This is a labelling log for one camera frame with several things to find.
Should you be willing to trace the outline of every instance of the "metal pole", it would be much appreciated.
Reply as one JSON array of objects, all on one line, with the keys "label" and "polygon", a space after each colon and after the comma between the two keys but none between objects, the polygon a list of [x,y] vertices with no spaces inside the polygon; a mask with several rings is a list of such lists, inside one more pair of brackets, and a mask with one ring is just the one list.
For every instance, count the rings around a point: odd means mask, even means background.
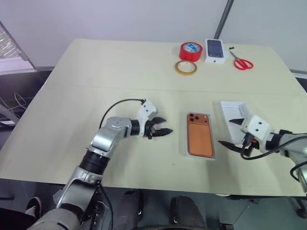
[{"label": "metal pole", "polygon": [[3,114],[15,124],[17,124],[19,121],[19,118],[16,117],[10,110],[8,110],[8,108],[4,107],[2,104],[0,104],[0,114]]},{"label": "metal pole", "polygon": [[227,20],[227,17],[228,17],[228,14],[230,12],[230,9],[232,7],[232,3],[234,2],[234,0],[228,0],[227,1],[227,4],[225,6],[225,9],[224,9],[224,12],[223,12],[223,15],[221,17],[221,20],[220,20],[220,23],[219,23],[219,26],[217,27],[216,29],[216,32],[215,32],[215,35],[214,35],[214,39],[219,39],[220,35],[221,35],[221,32],[222,32],[222,29],[224,27],[224,24]]}]

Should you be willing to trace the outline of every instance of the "scissors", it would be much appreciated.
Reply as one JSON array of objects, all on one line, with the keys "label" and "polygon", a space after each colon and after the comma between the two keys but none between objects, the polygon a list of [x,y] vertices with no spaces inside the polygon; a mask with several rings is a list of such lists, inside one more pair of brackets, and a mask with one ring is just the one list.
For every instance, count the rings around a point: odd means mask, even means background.
[{"label": "scissors", "polygon": [[233,52],[229,51],[232,56],[235,58],[234,66],[239,70],[247,70],[252,69],[254,67],[254,64],[250,61],[247,61],[245,59],[238,58]]}]

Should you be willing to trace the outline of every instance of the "robotic arm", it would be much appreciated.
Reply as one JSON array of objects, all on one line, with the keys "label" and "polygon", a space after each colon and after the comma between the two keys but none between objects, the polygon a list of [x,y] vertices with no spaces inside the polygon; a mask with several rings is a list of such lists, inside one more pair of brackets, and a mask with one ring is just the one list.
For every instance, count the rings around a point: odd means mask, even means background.
[{"label": "robotic arm", "polygon": [[[83,160],[76,167],[68,183],[65,185],[58,201],[57,208],[46,213],[30,230],[76,230],[79,228],[88,207],[95,198],[95,208],[102,209],[102,175],[112,157],[118,143],[130,136],[162,137],[173,130],[169,128],[155,129],[157,124],[165,122],[161,117],[154,117],[158,113],[155,105],[150,101],[142,103],[137,119],[125,117],[111,117],[106,125],[100,128],[94,136]],[[96,224],[99,211],[89,212],[92,224]]]},{"label": "robotic arm", "polygon": [[[275,152],[290,158],[296,164],[290,174],[300,182],[304,193],[307,194],[307,133],[293,134],[287,130],[280,130],[276,134],[270,124],[257,115],[245,119],[233,119],[229,122],[241,125],[241,131],[246,134],[243,146],[240,148],[232,143],[219,141],[222,145],[239,152],[245,160],[259,159]],[[263,154],[251,157],[253,149],[259,149]]]}]

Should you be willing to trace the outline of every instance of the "smartphone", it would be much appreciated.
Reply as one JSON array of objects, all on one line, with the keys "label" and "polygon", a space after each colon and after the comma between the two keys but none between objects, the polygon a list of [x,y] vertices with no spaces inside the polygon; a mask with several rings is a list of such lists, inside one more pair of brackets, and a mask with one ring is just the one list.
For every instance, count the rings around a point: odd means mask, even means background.
[{"label": "smartphone", "polygon": [[192,156],[213,158],[213,137],[208,114],[188,113],[188,153]]},{"label": "smartphone", "polygon": [[220,40],[207,40],[208,56],[213,58],[223,58],[223,47]]}]

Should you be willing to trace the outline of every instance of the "black cable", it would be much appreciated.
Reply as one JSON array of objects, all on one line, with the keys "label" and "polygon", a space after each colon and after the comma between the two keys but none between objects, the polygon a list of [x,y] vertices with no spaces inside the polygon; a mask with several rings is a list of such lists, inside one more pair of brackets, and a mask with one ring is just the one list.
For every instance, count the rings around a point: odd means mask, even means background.
[{"label": "black cable", "polygon": [[277,146],[277,147],[273,148],[272,150],[270,150],[270,151],[268,151],[268,152],[266,152],[264,154],[261,154],[261,155],[255,156],[255,157],[245,157],[244,154],[243,154],[244,150],[241,151],[240,155],[245,160],[259,159],[259,158],[262,158],[262,157],[266,157],[266,156],[268,156],[268,155],[270,155],[272,153],[275,153],[276,151],[280,150],[281,148],[283,148],[283,147],[285,147],[287,145],[292,144],[293,142],[296,142],[296,141],[301,140],[301,139],[306,139],[306,138],[307,138],[307,136],[302,136],[302,137],[294,138],[294,139],[292,139],[290,141],[285,142],[284,144],[282,144],[280,146]]},{"label": "black cable", "polygon": [[104,118],[106,116],[106,114],[117,104],[121,103],[121,102],[126,102],[126,101],[139,101],[141,102],[142,104],[146,101],[145,99],[136,99],[136,98],[129,98],[129,99],[124,99],[124,100],[121,100],[121,101],[118,101],[116,102],[115,104],[113,104],[104,114],[104,116],[102,117],[101,121],[100,121],[100,124],[99,124],[99,128],[101,128],[102,126],[102,123],[104,121]]},{"label": "black cable", "polygon": [[307,161],[305,162],[302,162],[300,164],[297,164],[296,166],[294,166],[291,170],[290,170],[290,175],[296,180],[299,182],[298,178],[296,176],[294,176],[294,171],[297,170],[298,168],[304,166],[304,165],[307,165]]},{"label": "black cable", "polygon": [[111,204],[111,202],[109,200],[109,197],[106,195],[106,192],[105,192],[103,186],[100,184],[99,187],[101,188],[101,191],[104,194],[104,196],[105,196],[105,198],[106,198],[106,200],[107,200],[107,202],[109,204],[109,207],[110,207],[110,212],[111,212],[111,221],[110,221],[111,222],[111,229],[109,229],[109,230],[113,230],[113,215],[114,215],[113,214],[113,207],[112,207],[112,204]]}]

